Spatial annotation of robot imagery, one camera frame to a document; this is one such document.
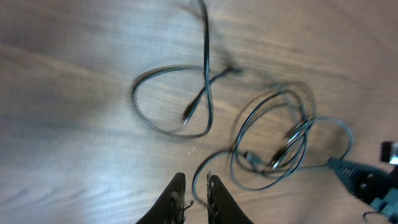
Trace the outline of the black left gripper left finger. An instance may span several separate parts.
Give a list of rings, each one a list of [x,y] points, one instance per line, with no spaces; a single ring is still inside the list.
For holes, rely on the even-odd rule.
[[[185,174],[178,172],[150,210],[136,224],[183,224],[185,222]]]

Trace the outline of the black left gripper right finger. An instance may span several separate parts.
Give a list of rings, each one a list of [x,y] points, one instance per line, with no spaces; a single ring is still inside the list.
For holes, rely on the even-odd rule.
[[[207,204],[209,224],[253,224],[217,175],[208,176]]]

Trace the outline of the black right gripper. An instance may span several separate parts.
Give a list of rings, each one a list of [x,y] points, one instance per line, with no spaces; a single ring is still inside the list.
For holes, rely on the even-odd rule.
[[[390,174],[362,163],[332,157],[328,167],[346,190],[360,201],[371,204],[375,212],[390,223],[397,223],[397,168]]]

